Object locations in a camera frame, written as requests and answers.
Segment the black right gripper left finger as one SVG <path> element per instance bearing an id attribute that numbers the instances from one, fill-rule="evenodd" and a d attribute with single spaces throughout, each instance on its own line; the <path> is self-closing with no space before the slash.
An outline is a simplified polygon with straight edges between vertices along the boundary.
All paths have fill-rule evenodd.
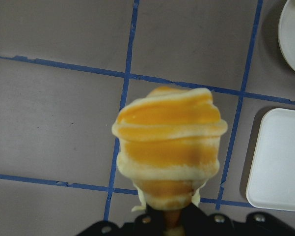
<path id="1" fill-rule="evenodd" d="M 150 206 L 133 222 L 121 227 L 111 221 L 98 221 L 84 229 L 79 236 L 161 236 L 165 230 L 163 213 Z"/>

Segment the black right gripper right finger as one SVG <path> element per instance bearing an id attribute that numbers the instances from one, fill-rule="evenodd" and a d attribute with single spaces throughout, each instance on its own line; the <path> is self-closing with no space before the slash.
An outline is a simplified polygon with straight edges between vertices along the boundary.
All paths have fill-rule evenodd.
<path id="1" fill-rule="evenodd" d="M 182 210 L 181 221 L 187 236 L 295 236 L 295 228 L 261 211 L 238 222 L 219 212 L 206 215 L 190 204 Z"/>

